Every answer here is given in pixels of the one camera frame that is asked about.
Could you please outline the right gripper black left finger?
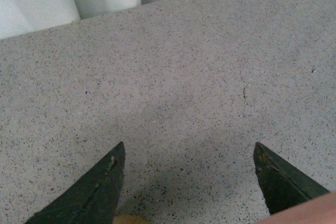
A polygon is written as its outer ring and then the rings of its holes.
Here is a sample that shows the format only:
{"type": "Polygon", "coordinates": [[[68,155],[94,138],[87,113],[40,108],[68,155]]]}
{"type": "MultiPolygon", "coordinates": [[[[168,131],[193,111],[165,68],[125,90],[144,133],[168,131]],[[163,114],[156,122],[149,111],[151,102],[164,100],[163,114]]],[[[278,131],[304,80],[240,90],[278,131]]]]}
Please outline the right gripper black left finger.
{"type": "Polygon", "coordinates": [[[112,223],[124,178],[125,148],[118,143],[62,195],[27,223],[112,223]]]}

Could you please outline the person's hand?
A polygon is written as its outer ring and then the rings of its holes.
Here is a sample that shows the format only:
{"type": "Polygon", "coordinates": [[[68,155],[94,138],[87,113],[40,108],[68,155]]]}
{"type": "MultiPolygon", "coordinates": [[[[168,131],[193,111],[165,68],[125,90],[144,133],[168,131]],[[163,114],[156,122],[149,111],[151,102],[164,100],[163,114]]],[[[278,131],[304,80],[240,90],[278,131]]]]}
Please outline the person's hand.
{"type": "Polygon", "coordinates": [[[335,192],[299,204],[265,219],[258,220],[257,224],[273,223],[335,223],[335,192]]]}

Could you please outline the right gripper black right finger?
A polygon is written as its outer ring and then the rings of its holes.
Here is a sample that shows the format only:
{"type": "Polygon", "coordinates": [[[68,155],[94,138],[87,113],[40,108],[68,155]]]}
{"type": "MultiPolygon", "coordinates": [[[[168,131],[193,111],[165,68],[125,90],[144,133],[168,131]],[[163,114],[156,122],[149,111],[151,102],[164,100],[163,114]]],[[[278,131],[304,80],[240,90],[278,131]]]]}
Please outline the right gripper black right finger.
{"type": "Polygon", "coordinates": [[[271,215],[330,192],[261,142],[255,144],[253,159],[258,184],[271,215]]]}

